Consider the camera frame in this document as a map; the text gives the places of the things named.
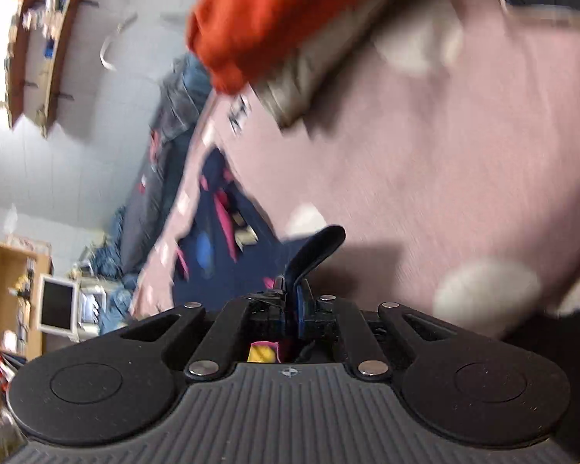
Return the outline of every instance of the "wooden bookcase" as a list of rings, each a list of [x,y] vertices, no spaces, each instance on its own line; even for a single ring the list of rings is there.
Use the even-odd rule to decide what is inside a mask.
[[[28,258],[36,261],[30,299],[28,342],[24,353],[25,358],[31,361],[43,353],[43,334],[36,327],[36,312],[39,306],[39,294],[36,290],[41,275],[50,272],[51,259],[46,255],[24,251],[0,242],[0,351],[4,351],[1,347],[4,331],[15,331],[17,328],[17,298],[9,293],[9,288],[12,288],[17,279],[25,273]]]

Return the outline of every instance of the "computer monitor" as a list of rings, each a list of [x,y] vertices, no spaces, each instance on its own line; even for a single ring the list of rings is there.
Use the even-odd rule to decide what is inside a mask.
[[[77,336],[79,284],[68,279],[41,276],[37,327],[43,333]]]

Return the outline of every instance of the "white wall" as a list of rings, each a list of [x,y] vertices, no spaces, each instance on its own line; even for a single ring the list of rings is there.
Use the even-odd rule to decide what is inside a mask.
[[[0,207],[0,241],[6,239],[3,227],[7,212],[8,209]],[[91,242],[99,242],[103,236],[102,230],[72,227],[22,213],[18,213],[17,216],[16,234],[51,243],[56,276],[65,275],[79,258],[84,247]]]
[[[156,81],[184,53],[183,16],[195,0],[96,0],[81,5],[68,46],[60,89],[75,100],[59,99],[58,123],[44,140],[25,118],[7,128],[0,111],[0,206],[86,228],[105,227],[136,180],[158,101]],[[12,5],[0,0],[0,98],[3,60]],[[138,19],[114,43],[102,67],[105,37],[133,12]],[[162,15],[178,15],[179,26]],[[31,34],[26,79],[36,82],[45,40]],[[26,88],[25,113],[34,119],[41,93]]]

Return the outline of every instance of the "bedsheet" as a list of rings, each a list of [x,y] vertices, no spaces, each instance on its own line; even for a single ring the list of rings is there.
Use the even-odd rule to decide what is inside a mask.
[[[580,264],[580,30],[518,22],[498,0],[422,0],[291,129],[250,88],[206,111],[137,316],[172,307],[176,239],[215,145],[279,238],[346,228],[312,287],[365,309],[396,300],[500,336]]]

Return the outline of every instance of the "black plastic mount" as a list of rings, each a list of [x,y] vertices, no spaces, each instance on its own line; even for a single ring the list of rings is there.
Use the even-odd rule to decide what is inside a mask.
[[[124,440],[167,416],[189,386],[227,378],[251,342],[295,340],[330,352],[349,375],[390,386],[426,428],[466,445],[511,448],[547,437],[569,384],[536,354],[397,303],[362,312],[348,300],[286,306],[283,282],[229,301],[218,314],[193,304],[45,355],[14,378],[8,402],[23,431],[54,445]],[[289,325],[288,314],[300,322]],[[300,330],[289,336],[288,330]]]

